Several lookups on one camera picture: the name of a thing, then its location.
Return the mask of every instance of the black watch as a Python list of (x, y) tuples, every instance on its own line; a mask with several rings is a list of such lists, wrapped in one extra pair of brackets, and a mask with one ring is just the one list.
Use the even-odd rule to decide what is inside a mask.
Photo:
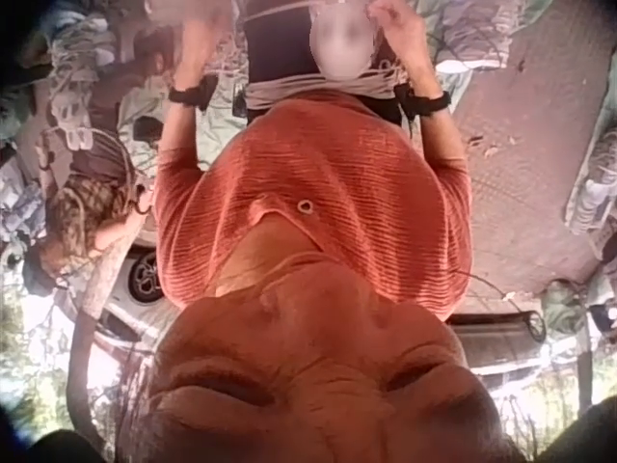
[(431, 99), (425, 96), (416, 96), (408, 84), (400, 84), (394, 87), (394, 94), (401, 105), (405, 116), (411, 122), (416, 116), (429, 117), (433, 113), (442, 111), (452, 102), (450, 94), (443, 92), (439, 98)]
[(205, 111), (208, 104), (210, 104), (210, 100), (214, 95), (218, 83), (218, 75), (207, 74), (201, 78), (200, 84), (197, 87), (192, 87), (185, 91), (176, 90), (172, 87), (168, 99), (172, 103), (180, 103), (189, 107), (198, 107), (201, 111)]

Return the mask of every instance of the tire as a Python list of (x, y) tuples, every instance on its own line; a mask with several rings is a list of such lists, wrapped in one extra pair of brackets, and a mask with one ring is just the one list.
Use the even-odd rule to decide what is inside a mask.
[(128, 292), (141, 304), (153, 304), (163, 299), (163, 289), (157, 273), (156, 251), (139, 257), (128, 273)]

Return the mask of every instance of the wrist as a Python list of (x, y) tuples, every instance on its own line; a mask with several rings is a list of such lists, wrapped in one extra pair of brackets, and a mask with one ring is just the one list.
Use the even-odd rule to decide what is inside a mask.
[(414, 95), (430, 99), (439, 98), (443, 95), (442, 84), (431, 68), (415, 73), (409, 72), (409, 78), (414, 89)]
[(174, 88), (180, 92), (199, 86), (204, 65), (181, 62), (174, 75)]

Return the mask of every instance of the pavement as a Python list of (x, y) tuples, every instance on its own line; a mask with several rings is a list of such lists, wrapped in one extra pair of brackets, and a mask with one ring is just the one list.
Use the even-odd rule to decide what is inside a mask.
[[(585, 282), (598, 265), (563, 211), (606, 90), (617, 13), (559, 0), (514, 38), (507, 69), (476, 73), (456, 120), (471, 148), (473, 273), (527, 306), (555, 278)], [(473, 281), (460, 312), (512, 312)]]

